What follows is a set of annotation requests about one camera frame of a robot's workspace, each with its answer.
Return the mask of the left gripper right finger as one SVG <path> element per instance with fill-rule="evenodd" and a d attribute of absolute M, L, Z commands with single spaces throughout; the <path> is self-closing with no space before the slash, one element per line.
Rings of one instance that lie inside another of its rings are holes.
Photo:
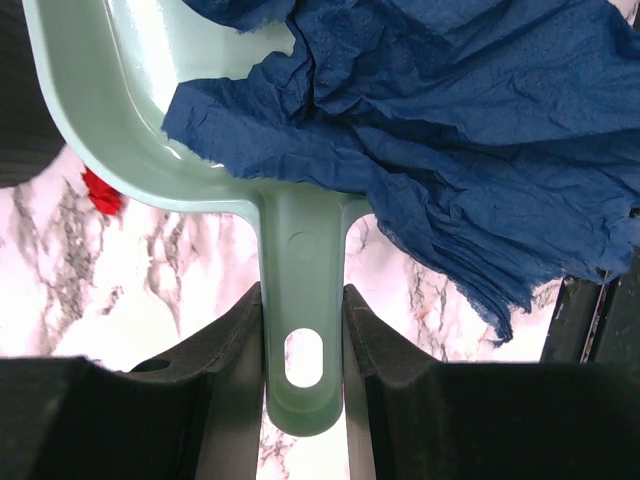
<path fill-rule="evenodd" d="M 639 373 L 598 363 L 445 363 L 343 300 L 354 479 L 635 479 Z"/>

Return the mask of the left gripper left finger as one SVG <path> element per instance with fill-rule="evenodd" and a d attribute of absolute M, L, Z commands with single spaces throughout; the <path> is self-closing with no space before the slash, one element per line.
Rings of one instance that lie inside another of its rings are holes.
<path fill-rule="evenodd" d="M 262 305 L 129 372 L 82 357 L 1 363 L 5 479 L 252 479 L 264 390 Z"/>

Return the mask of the dark blue cloth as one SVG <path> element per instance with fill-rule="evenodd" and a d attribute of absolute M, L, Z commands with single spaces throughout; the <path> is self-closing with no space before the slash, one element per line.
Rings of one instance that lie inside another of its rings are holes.
<path fill-rule="evenodd" d="M 639 35 L 607 1 L 193 1 L 295 43 L 180 83 L 162 127 L 238 178 L 365 196 L 380 230 L 512 336 L 536 287 L 639 243 Z"/>

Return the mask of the green plastic dustpan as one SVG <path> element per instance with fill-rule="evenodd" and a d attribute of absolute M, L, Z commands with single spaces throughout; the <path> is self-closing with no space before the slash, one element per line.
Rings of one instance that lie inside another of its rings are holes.
<path fill-rule="evenodd" d="M 233 213 L 253 227 L 269 417 L 293 436 L 328 430 L 343 409 L 345 240 L 367 201 L 233 178 L 161 129 L 178 83 L 244 76 L 269 53 L 290 52 L 292 34 L 282 24 L 239 34 L 170 0 L 28 0 L 23 9 L 47 107 L 97 176 L 156 208 Z"/>

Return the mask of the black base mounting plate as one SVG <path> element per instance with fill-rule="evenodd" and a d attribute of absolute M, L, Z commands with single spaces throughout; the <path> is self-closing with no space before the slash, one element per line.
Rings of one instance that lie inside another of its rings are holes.
<path fill-rule="evenodd" d="M 543 363 L 598 362 L 639 366 L 639 254 L 608 284 L 563 280 Z"/>

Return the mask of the red paper scrap left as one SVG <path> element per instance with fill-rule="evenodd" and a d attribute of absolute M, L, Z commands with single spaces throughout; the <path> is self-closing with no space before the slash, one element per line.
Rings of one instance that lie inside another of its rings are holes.
<path fill-rule="evenodd" d="M 115 216 L 120 212 L 122 196 L 116 189 L 88 168 L 84 169 L 82 179 L 88 189 L 89 200 L 101 214 Z"/>

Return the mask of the black plastic trash bin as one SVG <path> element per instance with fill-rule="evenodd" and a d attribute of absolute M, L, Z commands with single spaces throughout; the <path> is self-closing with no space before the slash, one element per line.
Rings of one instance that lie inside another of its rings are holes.
<path fill-rule="evenodd" d="M 65 145 L 46 107 L 20 1 L 1 0 L 1 186 L 27 182 Z"/>

